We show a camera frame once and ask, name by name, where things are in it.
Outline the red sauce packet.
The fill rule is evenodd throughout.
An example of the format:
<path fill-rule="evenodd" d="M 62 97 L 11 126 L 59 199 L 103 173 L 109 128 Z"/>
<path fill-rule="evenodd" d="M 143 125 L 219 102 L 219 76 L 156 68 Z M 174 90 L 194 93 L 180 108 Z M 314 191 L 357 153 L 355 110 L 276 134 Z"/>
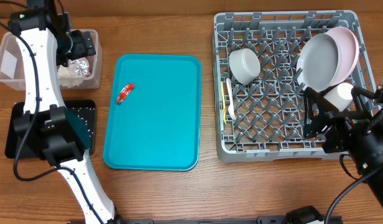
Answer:
<path fill-rule="evenodd" d="M 128 94 L 134 89 L 135 85 L 133 83 L 126 84 L 118 94 L 116 99 L 116 104 L 120 105 L 128 96 Z"/>

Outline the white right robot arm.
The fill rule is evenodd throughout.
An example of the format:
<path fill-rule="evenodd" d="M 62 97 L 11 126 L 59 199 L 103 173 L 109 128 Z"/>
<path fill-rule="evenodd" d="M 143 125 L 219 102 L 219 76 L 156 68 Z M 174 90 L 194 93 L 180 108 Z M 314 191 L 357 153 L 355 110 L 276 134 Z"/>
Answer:
<path fill-rule="evenodd" d="M 383 85 L 374 92 L 355 86 L 351 96 L 356 109 L 340 111 L 310 87 L 303 93 L 304 138 L 324 134 L 324 152 L 348 152 L 360 175 L 333 200 L 325 222 L 329 221 L 339 201 L 363 182 L 383 208 Z"/>

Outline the white plastic fork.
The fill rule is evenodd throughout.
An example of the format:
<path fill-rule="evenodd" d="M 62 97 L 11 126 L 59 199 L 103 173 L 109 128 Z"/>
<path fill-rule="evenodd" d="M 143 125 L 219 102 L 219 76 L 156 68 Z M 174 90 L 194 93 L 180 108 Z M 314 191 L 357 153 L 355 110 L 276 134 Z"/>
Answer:
<path fill-rule="evenodd" d="M 228 106 L 228 112 L 232 120 L 236 120 L 236 115 L 234 113 L 234 103 L 233 103 L 233 89 L 232 89 L 232 83 L 231 79 L 226 79 L 226 88 L 228 91 L 229 96 L 229 106 Z"/>

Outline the grey bowl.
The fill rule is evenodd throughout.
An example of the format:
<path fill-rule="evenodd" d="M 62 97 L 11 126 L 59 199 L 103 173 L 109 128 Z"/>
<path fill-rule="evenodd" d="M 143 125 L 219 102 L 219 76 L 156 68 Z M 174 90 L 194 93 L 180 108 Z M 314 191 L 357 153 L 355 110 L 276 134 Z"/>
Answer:
<path fill-rule="evenodd" d="M 229 67 L 233 77 L 243 85 L 252 82 L 261 72 L 258 56 L 251 49 L 232 51 L 229 55 Z"/>

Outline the yellow plastic spoon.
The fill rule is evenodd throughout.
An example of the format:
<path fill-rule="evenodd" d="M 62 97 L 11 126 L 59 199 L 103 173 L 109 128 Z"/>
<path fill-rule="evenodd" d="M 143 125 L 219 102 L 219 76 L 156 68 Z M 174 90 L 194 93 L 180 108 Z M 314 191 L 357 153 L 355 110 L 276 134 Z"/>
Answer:
<path fill-rule="evenodd" d="M 223 106 L 223 123 L 227 124 L 226 120 L 226 100 L 225 100 L 225 94 L 224 94 L 224 84 L 221 82 L 221 98 L 222 98 L 222 106 Z"/>

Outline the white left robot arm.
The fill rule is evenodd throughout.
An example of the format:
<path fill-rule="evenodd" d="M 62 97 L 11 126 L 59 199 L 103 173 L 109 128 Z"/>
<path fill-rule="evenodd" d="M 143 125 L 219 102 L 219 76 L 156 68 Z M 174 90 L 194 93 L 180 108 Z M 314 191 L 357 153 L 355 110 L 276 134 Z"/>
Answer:
<path fill-rule="evenodd" d="M 23 113 L 12 124 L 21 140 L 15 152 L 13 173 L 31 182 L 59 172 L 70 186 L 85 223 L 121 223 L 113 201 L 103 190 L 91 163 L 91 137 L 86 124 L 65 105 L 58 66 L 95 55 L 89 32 L 71 30 L 67 12 L 57 12 L 56 1 L 27 0 L 4 25 L 21 50 L 25 75 Z M 34 177 L 19 174 L 19 157 L 27 146 L 52 169 Z"/>

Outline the white tissue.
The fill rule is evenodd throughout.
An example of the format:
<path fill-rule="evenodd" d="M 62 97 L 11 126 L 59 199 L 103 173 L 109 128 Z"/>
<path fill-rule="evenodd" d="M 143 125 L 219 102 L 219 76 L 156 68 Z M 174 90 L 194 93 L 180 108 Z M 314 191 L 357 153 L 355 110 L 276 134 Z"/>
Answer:
<path fill-rule="evenodd" d="M 83 77 L 77 77 L 69 72 L 68 67 L 59 66 L 58 80 L 62 87 L 73 88 L 83 82 Z"/>

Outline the grey plate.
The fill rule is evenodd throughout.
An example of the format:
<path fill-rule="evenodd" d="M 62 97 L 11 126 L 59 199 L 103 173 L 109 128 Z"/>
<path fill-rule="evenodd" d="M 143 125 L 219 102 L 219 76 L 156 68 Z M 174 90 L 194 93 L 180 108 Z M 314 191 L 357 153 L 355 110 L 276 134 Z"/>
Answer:
<path fill-rule="evenodd" d="M 313 36 L 302 48 L 296 69 L 298 84 L 321 92 L 330 86 L 339 72 L 341 54 L 336 41 L 328 34 Z"/>

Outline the silver foil wrapper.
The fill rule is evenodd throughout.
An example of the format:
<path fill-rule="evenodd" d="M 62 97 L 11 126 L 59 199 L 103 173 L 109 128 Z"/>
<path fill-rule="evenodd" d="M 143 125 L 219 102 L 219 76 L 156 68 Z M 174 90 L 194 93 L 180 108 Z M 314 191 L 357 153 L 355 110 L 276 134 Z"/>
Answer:
<path fill-rule="evenodd" d="M 85 57 L 76 60 L 70 60 L 68 62 L 68 72 L 71 77 L 88 77 L 91 75 L 90 63 Z"/>

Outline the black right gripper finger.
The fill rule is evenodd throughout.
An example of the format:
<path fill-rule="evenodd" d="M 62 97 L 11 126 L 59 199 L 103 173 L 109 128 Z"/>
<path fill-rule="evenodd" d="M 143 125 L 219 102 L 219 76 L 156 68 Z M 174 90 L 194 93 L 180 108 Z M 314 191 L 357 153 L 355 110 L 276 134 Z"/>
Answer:
<path fill-rule="evenodd" d="M 303 137 L 315 138 L 327 127 L 326 113 L 330 110 L 330 102 L 310 87 L 303 92 L 303 102 L 305 108 Z"/>
<path fill-rule="evenodd" d="M 375 100 L 376 94 L 368 91 L 360 86 L 354 86 L 351 90 L 351 96 L 353 98 L 354 105 L 357 111 L 370 112 L 370 109 L 363 103 L 363 98 L 368 100 Z"/>

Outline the pink plate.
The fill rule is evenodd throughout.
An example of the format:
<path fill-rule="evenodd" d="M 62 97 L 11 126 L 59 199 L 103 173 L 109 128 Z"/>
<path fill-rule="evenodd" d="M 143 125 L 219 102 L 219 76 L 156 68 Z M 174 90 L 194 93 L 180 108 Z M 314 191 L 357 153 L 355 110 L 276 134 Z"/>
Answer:
<path fill-rule="evenodd" d="M 345 81 L 356 67 L 359 57 L 359 46 L 356 36 L 346 27 L 334 27 L 326 32 L 337 44 L 339 54 L 337 71 L 330 86 Z"/>

